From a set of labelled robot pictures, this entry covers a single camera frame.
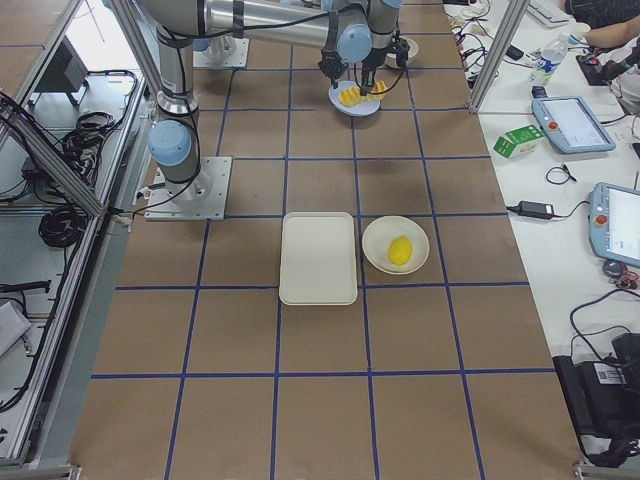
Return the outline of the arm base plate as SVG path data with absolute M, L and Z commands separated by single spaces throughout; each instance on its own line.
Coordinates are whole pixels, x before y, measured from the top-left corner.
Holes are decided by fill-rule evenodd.
M 231 176 L 231 157 L 203 157 L 199 175 L 189 188 L 177 195 L 182 186 L 167 183 L 160 168 L 156 181 L 163 186 L 147 196 L 144 217 L 151 221 L 223 220 Z
M 193 67 L 200 70 L 245 68 L 250 41 L 231 36 L 195 39 L 193 41 Z

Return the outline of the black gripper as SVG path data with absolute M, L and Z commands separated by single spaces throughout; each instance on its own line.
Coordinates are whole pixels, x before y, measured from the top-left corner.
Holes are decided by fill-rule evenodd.
M 339 80 L 344 74 L 344 62 L 339 54 L 336 51 L 322 49 L 318 68 L 331 81 L 331 87 L 337 89 Z
M 360 95 L 367 97 L 374 95 L 377 91 L 375 75 L 377 69 L 385 62 L 389 48 L 372 48 L 367 57 L 362 62 L 361 82 L 359 83 Z

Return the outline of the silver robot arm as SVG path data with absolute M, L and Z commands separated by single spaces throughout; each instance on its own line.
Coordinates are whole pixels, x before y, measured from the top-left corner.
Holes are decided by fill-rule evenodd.
M 194 47 L 158 43 L 166 67 L 158 95 L 159 129 L 149 146 L 193 151 L 160 164 L 166 185 L 143 210 L 162 220 L 276 218 L 292 211 L 361 214 L 355 130 L 377 119 L 375 102 L 346 107 L 344 80 L 298 70 L 301 48 L 249 45 L 245 68 L 193 68 Z
M 373 48 L 365 11 L 358 3 L 313 10 L 268 1 L 208 1 L 203 22 L 201 37 L 229 35 L 317 48 L 318 69 L 332 86 Z

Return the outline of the person forearm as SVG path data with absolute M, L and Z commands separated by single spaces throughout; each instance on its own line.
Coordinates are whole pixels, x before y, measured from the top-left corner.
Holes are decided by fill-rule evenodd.
M 593 47 L 616 48 L 639 36 L 639 18 L 589 31 L 584 39 Z

